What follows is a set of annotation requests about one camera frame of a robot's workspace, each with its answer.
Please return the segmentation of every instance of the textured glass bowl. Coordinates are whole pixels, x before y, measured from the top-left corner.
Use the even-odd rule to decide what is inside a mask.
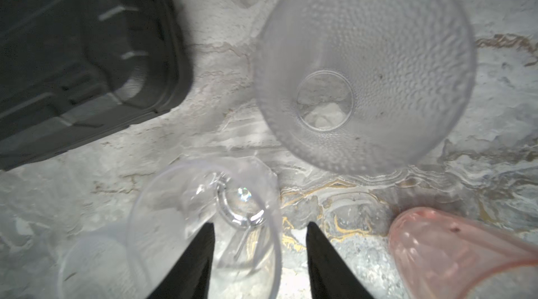
[[[296,156],[377,174],[416,162],[450,132],[475,70],[457,0],[281,0],[261,34],[254,85]]]

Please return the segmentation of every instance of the black toolbox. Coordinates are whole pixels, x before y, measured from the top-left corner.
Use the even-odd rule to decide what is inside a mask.
[[[0,169],[160,114],[192,83],[172,0],[0,0]]]

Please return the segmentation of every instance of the clear plastic cup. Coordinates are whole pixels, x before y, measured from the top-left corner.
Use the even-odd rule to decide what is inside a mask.
[[[109,224],[84,234],[69,249],[58,272],[60,299],[143,298],[136,280],[146,272],[136,255],[127,260],[126,227],[125,222]]]
[[[475,70],[458,0],[280,0],[261,33],[254,86],[297,157],[376,174],[416,162],[450,132]]]
[[[215,228],[210,298],[275,298],[281,275],[277,177],[255,157],[183,161],[144,188],[128,220],[129,252],[149,294],[206,222]]]
[[[400,214],[388,247],[415,299],[535,298],[538,246],[432,208]]]

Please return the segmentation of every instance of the marble surface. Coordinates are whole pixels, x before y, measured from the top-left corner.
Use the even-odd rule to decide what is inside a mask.
[[[387,251],[402,210],[431,206],[538,243],[537,0],[461,0],[478,74],[445,141],[387,176],[338,176],[293,157],[254,102],[251,55],[278,0],[174,0],[195,83],[170,113],[63,155],[0,172],[0,297],[55,298],[58,260],[82,233],[125,219],[144,183],[201,154],[257,155],[279,176],[280,298],[310,297],[306,225],[317,222],[376,298],[407,297]]]

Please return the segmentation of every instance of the clear glass bowl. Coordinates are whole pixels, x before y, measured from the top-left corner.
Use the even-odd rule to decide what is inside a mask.
[[[127,255],[126,228],[124,221],[111,223],[84,233],[76,241],[61,258],[57,279],[60,299],[145,298],[136,281],[147,272],[138,256]]]
[[[378,174],[415,163],[450,132],[475,71],[458,0],[280,0],[261,33],[254,86],[297,157]]]
[[[206,222],[215,228],[210,298],[275,298],[281,275],[277,176],[255,157],[187,160],[157,174],[135,202],[127,249],[149,294]]]

